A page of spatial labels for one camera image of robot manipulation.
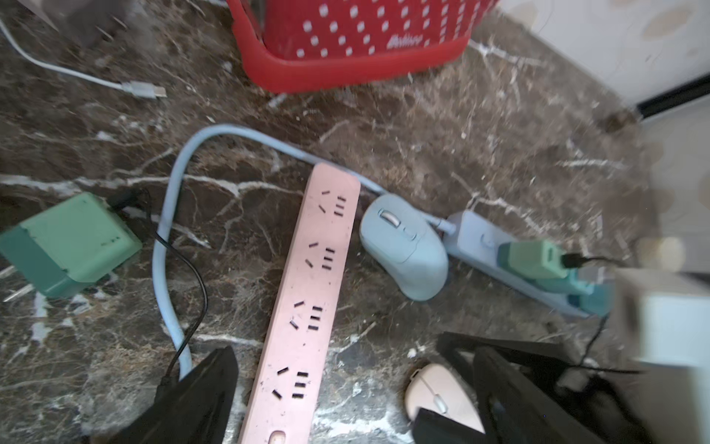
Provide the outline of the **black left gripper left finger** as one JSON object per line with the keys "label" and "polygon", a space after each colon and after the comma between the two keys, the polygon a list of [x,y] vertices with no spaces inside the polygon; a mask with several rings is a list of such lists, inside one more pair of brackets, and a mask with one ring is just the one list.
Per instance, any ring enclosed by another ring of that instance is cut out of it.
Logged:
{"label": "black left gripper left finger", "polygon": [[110,441],[221,443],[238,377],[238,361],[232,349],[217,349]]}

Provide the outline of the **black usb cable green charger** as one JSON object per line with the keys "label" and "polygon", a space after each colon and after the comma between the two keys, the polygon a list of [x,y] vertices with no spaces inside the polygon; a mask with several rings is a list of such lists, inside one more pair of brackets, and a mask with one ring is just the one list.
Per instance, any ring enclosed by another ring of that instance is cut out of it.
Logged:
{"label": "black usb cable green charger", "polygon": [[153,198],[146,188],[122,188],[107,198],[108,206],[120,218],[132,219],[143,242],[153,240],[151,262],[153,292],[166,333],[176,351],[156,388],[159,401],[192,371],[189,344],[207,314],[209,296],[202,274],[170,242],[170,236],[153,220]]}

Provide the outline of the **tan charger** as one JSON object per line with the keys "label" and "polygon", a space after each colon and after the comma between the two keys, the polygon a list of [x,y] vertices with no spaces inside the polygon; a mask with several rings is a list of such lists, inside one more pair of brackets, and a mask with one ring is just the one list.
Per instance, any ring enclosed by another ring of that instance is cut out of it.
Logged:
{"label": "tan charger", "polygon": [[82,47],[113,42],[129,29],[129,18],[139,5],[139,1],[129,0],[20,0],[19,3]]}

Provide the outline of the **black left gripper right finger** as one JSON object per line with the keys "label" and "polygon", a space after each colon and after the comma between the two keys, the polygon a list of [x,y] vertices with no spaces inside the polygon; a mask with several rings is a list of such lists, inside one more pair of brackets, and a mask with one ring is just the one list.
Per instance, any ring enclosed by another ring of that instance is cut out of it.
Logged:
{"label": "black left gripper right finger", "polygon": [[491,348],[474,353],[473,382],[486,443],[602,441]]}

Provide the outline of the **pink power strip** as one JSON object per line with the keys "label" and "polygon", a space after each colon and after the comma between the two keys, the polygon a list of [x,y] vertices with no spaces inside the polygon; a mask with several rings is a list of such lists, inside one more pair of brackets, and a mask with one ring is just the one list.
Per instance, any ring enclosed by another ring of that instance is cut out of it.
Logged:
{"label": "pink power strip", "polygon": [[306,443],[325,373],[361,184],[312,170],[271,316],[241,443]]}

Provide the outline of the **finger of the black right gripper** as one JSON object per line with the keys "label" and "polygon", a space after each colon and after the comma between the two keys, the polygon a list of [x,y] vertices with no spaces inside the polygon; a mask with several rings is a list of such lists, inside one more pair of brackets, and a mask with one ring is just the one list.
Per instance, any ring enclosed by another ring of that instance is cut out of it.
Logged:
{"label": "finger of the black right gripper", "polygon": [[491,348],[507,362],[522,366],[523,375],[540,389],[552,388],[571,368],[571,358],[556,343],[492,340],[453,332],[440,334],[436,341],[436,351],[470,386],[473,386],[473,363],[462,354],[475,354],[483,348]]}
{"label": "finger of the black right gripper", "polygon": [[486,435],[436,412],[420,409],[412,423],[415,444],[486,443]]}

